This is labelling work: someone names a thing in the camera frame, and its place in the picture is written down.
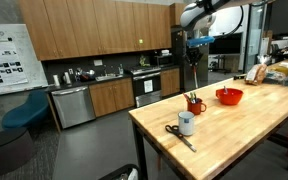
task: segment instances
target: stainless steel dishwasher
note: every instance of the stainless steel dishwasher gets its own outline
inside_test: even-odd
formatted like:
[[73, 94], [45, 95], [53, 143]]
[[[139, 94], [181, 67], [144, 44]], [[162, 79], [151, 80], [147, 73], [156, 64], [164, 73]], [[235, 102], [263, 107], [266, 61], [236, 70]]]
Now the stainless steel dishwasher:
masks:
[[95, 119], [87, 86], [54, 91], [52, 96], [63, 128]]

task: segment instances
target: microwave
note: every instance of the microwave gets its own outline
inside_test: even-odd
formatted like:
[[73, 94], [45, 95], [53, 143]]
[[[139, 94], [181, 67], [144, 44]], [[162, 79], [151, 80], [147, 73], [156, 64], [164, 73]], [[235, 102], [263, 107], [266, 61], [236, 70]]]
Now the microwave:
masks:
[[174, 57], [172, 55], [154, 56], [151, 58], [150, 64], [158, 67], [167, 67], [174, 65]]

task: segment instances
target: blue chair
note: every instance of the blue chair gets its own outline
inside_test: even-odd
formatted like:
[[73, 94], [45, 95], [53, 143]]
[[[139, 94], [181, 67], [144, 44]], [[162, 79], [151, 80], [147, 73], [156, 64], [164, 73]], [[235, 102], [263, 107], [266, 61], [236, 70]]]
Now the blue chair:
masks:
[[24, 104], [7, 112], [2, 119], [3, 129], [29, 127], [44, 120], [49, 111], [46, 93], [31, 91]]

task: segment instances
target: countertop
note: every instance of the countertop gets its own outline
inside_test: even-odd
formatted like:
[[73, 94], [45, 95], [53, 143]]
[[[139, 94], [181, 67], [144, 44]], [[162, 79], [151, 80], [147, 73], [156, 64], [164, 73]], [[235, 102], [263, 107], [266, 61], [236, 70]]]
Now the countertop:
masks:
[[[215, 91], [224, 86], [244, 92], [238, 105], [219, 102]], [[194, 117], [195, 133], [186, 137], [197, 152], [164, 128], [177, 125], [178, 113], [186, 111], [183, 95], [129, 111], [132, 121], [192, 179], [212, 179], [288, 117], [285, 86], [247, 85], [244, 80], [231, 78], [193, 92], [207, 105], [205, 112]]]
[[[178, 65], [163, 67], [163, 68], [161, 68], [161, 71], [170, 70], [170, 69], [174, 69], [174, 68], [178, 68], [178, 67], [179, 67]], [[132, 77], [131, 74], [123, 74], [122, 77], [108, 79], [108, 80], [103, 80], [103, 81], [96, 81], [94, 79], [92, 81], [87, 81], [87, 82], [73, 82], [70, 85], [67, 85], [67, 84], [61, 84], [60, 86], [54, 86], [53, 85], [53, 86], [47, 87], [45, 89], [45, 92], [50, 93], [50, 92], [53, 92], [53, 91], [70, 89], [70, 88], [75, 88], [75, 87], [80, 87], [80, 86], [89, 86], [89, 85], [100, 84], [100, 83], [105, 83], [105, 82], [110, 82], [110, 81], [116, 81], [116, 80], [120, 80], [120, 79], [131, 78], [131, 77]]]

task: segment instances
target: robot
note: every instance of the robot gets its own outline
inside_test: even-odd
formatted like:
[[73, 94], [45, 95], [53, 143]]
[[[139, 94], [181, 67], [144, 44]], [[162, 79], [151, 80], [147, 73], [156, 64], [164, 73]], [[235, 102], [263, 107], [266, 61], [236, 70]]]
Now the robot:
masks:
[[[214, 12], [220, 9], [225, 9], [229, 7], [242, 6], [245, 4], [251, 4], [258, 2], [260, 0], [196, 0], [196, 2], [187, 5], [184, 8], [184, 12], [181, 15], [180, 23], [184, 31], [192, 32], [198, 31], [201, 28], [199, 21], [205, 20], [209, 15], [212, 15]], [[208, 18], [208, 26], [214, 22], [214, 18]], [[203, 54], [200, 53], [198, 46], [200, 44], [207, 44], [214, 42], [212, 37], [204, 37], [198, 39], [191, 39], [187, 41], [186, 54], [184, 59], [188, 61], [192, 67], [195, 79], [195, 87], [198, 88], [197, 78], [196, 78], [196, 69], [198, 68], [198, 62], [202, 58]]]

